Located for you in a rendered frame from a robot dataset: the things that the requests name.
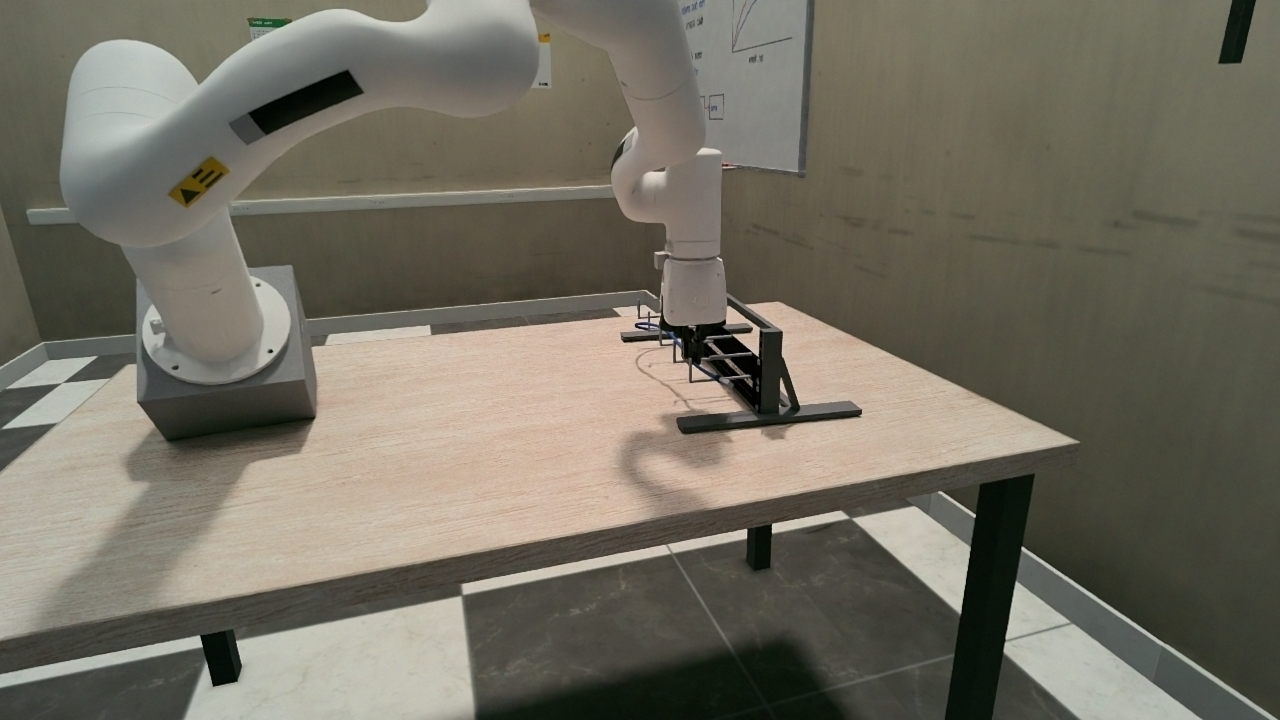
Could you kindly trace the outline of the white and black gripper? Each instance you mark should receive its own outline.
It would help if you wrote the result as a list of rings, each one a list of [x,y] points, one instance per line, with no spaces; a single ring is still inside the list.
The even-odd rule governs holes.
[[[677,275],[677,277],[676,277]],[[722,259],[666,259],[660,284],[660,331],[681,338],[681,357],[701,365],[704,341],[712,331],[726,325],[727,293]],[[690,337],[689,325],[695,327]]]

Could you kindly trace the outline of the blue network cable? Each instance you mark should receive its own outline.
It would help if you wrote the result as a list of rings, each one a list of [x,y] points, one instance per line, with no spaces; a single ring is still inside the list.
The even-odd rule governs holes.
[[[637,329],[648,331],[646,327],[641,327],[641,325],[653,325],[653,327],[657,327],[657,328],[650,328],[650,329],[659,329],[659,325],[654,324],[654,323],[649,323],[649,322],[637,322],[637,323],[635,323],[635,327]],[[680,345],[678,340],[675,337],[675,334],[672,334],[668,331],[666,331],[666,333],[669,334],[672,340],[676,340],[676,345],[678,345],[678,348],[681,348],[681,345]],[[714,377],[716,377],[714,374],[712,374],[710,372],[707,372],[705,369],[703,369],[701,366],[699,366],[698,363],[695,363],[694,360],[692,360],[692,365],[696,366],[704,374],[707,374],[707,375],[709,375],[710,378],[714,379]]]

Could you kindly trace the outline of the dark grey metal rack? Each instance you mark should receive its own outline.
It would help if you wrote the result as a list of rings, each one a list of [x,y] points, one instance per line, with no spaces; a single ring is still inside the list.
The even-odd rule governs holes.
[[[727,293],[727,292],[726,292]],[[751,332],[748,323],[726,324],[716,328],[704,341],[704,357],[718,375],[733,383],[733,392],[751,410],[737,413],[717,413],[698,416],[677,416],[676,423],[684,433],[699,430],[719,430],[739,427],[756,427],[786,421],[806,421],[835,416],[861,415],[861,407],[852,401],[799,405],[788,369],[782,357],[783,331],[773,325],[753,309],[727,293],[727,305],[759,327],[759,355],[742,345],[731,333]],[[662,345],[662,338],[671,338],[666,331],[620,332],[622,341],[659,340],[660,347],[673,346],[676,360],[676,340]],[[781,378],[787,396],[780,389]],[[782,404],[785,407],[780,407]]]

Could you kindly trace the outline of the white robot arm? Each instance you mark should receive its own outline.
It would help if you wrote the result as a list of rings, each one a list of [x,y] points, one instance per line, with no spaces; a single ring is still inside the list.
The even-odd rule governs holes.
[[[143,346],[163,372],[201,386],[243,380],[289,340],[285,301],[246,266],[233,199],[296,143],[369,111],[474,118],[512,106],[538,76],[532,14],[611,56],[635,123],[611,183],[625,217],[666,224],[657,270],[669,256],[721,254],[722,152],[701,149],[707,122],[678,0],[426,3],[403,23],[314,13],[241,47],[202,85],[140,41],[79,58],[61,195],[79,225],[123,245],[152,302]]]

